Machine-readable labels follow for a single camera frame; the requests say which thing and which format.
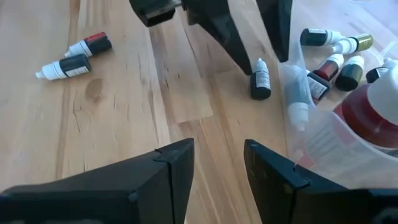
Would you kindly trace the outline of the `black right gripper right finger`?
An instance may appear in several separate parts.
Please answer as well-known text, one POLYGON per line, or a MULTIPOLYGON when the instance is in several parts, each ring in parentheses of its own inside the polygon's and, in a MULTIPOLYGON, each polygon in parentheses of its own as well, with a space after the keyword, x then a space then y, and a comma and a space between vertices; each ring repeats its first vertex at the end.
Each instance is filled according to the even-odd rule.
POLYGON ((252 139, 244 162, 262 224, 398 224, 398 189, 347 189, 252 139))

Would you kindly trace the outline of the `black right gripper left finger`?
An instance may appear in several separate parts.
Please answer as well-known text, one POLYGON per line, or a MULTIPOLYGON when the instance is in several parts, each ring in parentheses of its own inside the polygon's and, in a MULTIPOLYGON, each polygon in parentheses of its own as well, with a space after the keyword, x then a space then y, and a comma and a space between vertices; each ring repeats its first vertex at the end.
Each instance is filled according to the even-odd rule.
POLYGON ((44 184, 0 192, 0 224, 184 224, 195 144, 187 138, 44 184))

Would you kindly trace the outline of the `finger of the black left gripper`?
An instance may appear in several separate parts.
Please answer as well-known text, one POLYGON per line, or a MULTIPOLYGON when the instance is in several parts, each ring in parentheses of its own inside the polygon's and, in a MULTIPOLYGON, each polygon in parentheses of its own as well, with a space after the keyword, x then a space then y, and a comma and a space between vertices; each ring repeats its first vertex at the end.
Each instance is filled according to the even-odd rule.
POLYGON ((236 62, 246 75, 251 63, 229 10, 228 0, 182 0, 189 25, 200 25, 236 62))
POLYGON ((256 2, 278 61, 288 61, 292 0, 256 0, 256 2))

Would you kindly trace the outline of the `small dark food coloring bottle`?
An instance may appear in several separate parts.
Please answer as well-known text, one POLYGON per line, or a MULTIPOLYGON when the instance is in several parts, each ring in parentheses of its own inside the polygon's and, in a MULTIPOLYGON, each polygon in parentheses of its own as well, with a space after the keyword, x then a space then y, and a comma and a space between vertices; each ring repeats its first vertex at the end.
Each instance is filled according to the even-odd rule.
POLYGON ((333 45, 344 39, 344 36, 335 30, 305 28, 300 36, 300 43, 303 46, 320 47, 333 45))
POLYGON ((383 76, 389 70, 398 67, 398 60, 392 58, 385 58, 384 63, 376 68, 371 69, 366 74, 367 83, 374 83, 378 78, 383 76))

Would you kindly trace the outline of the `small red food coloring bottle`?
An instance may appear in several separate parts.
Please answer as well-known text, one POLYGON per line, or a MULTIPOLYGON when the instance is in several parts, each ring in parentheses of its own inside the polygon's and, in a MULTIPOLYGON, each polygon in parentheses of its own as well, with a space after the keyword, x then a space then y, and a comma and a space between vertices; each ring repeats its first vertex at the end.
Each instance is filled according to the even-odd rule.
POLYGON ((345 58, 342 54, 332 54, 318 69, 314 70, 313 73, 327 81, 330 81, 339 72, 344 61, 345 58))
POLYGON ((112 44, 105 32, 99 32, 69 46, 65 57, 83 54, 86 57, 101 54, 112 48, 112 44))

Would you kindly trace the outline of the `small yellow food coloring bottle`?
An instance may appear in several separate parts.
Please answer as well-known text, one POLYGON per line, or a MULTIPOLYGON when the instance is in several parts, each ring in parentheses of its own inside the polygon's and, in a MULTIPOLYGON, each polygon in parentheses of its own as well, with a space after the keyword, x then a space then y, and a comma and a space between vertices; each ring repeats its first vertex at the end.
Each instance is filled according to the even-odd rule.
POLYGON ((360 34, 339 40, 333 47, 334 54, 348 55, 369 49, 374 42, 371 34, 360 34))

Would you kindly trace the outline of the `small green food coloring bottle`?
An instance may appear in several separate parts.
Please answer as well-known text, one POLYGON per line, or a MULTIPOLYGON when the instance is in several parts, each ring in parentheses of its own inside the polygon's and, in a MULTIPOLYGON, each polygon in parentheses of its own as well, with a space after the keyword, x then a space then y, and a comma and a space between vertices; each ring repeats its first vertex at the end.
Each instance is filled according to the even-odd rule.
POLYGON ((360 55, 349 58, 335 80, 335 86, 341 91, 352 91, 358 87, 363 76, 364 59, 360 55))

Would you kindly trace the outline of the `large red food coloring bottle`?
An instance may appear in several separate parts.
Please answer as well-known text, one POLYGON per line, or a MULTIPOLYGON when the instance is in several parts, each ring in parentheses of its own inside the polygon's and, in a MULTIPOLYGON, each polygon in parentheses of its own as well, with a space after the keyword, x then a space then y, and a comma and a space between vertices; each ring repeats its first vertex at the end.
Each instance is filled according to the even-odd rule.
POLYGON ((398 67, 353 90, 333 111, 370 145, 398 154, 398 67))

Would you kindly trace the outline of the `clear plastic container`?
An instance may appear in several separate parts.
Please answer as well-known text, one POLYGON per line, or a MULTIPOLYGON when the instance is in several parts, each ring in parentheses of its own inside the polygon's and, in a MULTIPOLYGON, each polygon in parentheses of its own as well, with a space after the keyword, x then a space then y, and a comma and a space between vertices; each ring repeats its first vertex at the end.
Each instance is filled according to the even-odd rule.
POLYGON ((353 91, 341 91, 335 86, 343 65, 328 81, 331 89, 321 101, 313 100, 308 84, 308 123, 304 131, 292 126, 285 96, 288 80, 285 67, 297 65, 308 74, 307 70, 313 72, 334 54, 334 44, 301 45, 300 36, 305 28, 335 30, 345 38, 360 34, 373 36, 369 49, 343 55, 344 63, 356 55, 364 59, 359 88, 370 84, 366 74, 381 66, 385 58, 398 60, 398 0, 294 0, 289 59, 278 65, 289 159, 349 189, 398 188, 398 154, 382 152, 370 145, 333 111, 353 91))

